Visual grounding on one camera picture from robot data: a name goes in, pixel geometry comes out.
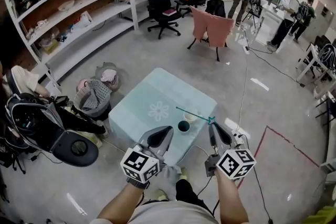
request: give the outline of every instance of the dark cup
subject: dark cup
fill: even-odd
[[[190,129],[190,124],[188,123],[188,121],[180,121],[177,127],[180,132],[186,133]]]

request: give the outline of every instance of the light blue tablecloth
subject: light blue tablecloth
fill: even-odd
[[[128,135],[135,142],[148,130],[170,125],[174,135],[165,163],[175,165],[190,148],[206,121],[198,119],[188,133],[177,125],[184,120],[183,109],[195,108],[206,119],[211,116],[216,101],[162,68],[154,69],[109,113],[111,129],[117,136]]]

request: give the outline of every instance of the pink cloth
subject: pink cloth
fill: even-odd
[[[194,16],[194,32],[196,39],[201,40],[208,32],[211,47],[224,47],[225,40],[230,34],[234,20],[211,15],[190,6]]]

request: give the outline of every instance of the laundry basket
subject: laundry basket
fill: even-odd
[[[109,107],[110,95],[111,90],[100,80],[89,79],[77,92],[73,105],[90,118],[97,118]]]
[[[111,69],[117,72],[113,81],[102,81],[112,92],[117,91],[120,88],[120,78],[118,76],[117,67],[111,62],[104,62],[102,67],[97,67],[95,78],[101,80],[104,71]]]

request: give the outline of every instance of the concrete floor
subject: concrete floor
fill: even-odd
[[[230,6],[231,3],[226,3],[227,13]],[[154,23],[147,20],[138,31],[131,30],[110,41],[68,72],[61,82],[64,94],[72,99],[78,81],[93,76],[96,66],[104,61],[115,63],[121,74],[122,86],[113,96],[115,103],[154,68],[167,70],[216,100],[218,105],[214,115],[219,123],[231,123],[232,128],[235,128],[235,124],[240,122],[241,128],[250,135],[252,152],[256,151],[266,133],[256,166],[266,206],[275,223],[300,222],[313,213],[321,193],[319,183],[325,175],[276,132],[285,136],[315,163],[322,162],[325,131],[314,117],[305,113],[314,102],[312,89],[302,88],[253,53],[246,54],[243,46],[247,42],[242,29],[234,28],[227,39],[228,48],[219,49],[221,61],[217,62],[215,50],[207,44],[197,42],[191,50],[186,49],[194,39],[192,16],[181,18],[178,23],[182,34],[180,37],[165,30],[162,39],[157,40],[159,32],[154,30],[148,33],[146,28]],[[243,24],[247,29],[249,45],[267,51],[262,42],[276,31],[275,22],[265,20],[258,35],[251,32],[254,30],[251,25],[252,21]],[[303,54],[302,50],[308,46],[303,39],[299,41],[297,45],[287,36],[284,41],[286,47],[280,53],[256,53],[282,72],[296,78],[299,71],[295,65]],[[246,91],[239,119],[246,72]],[[252,78],[259,80],[269,90],[254,83]],[[306,78],[311,79],[311,74],[308,73]],[[114,134],[108,140],[123,149],[132,145],[125,137],[116,137]],[[195,145],[211,152],[205,129],[200,132]],[[4,211],[13,220],[24,219],[32,223],[44,223],[46,218],[70,224],[89,223],[125,185],[125,177],[119,166],[122,156],[123,153],[104,143],[98,160],[86,168],[53,164],[41,155],[33,163],[25,160],[26,175],[14,172],[11,168],[1,168],[10,199],[10,204],[4,205]],[[180,163],[181,167],[188,169],[195,192],[199,192],[208,180],[204,171],[205,160],[206,155],[193,147]],[[162,180],[160,175],[146,191],[146,199],[154,198],[153,191],[158,187],[174,198],[173,182]],[[268,218],[252,172],[245,178],[239,193],[250,222],[266,223]],[[212,179],[200,197],[209,208],[215,206],[218,197],[215,179]]]

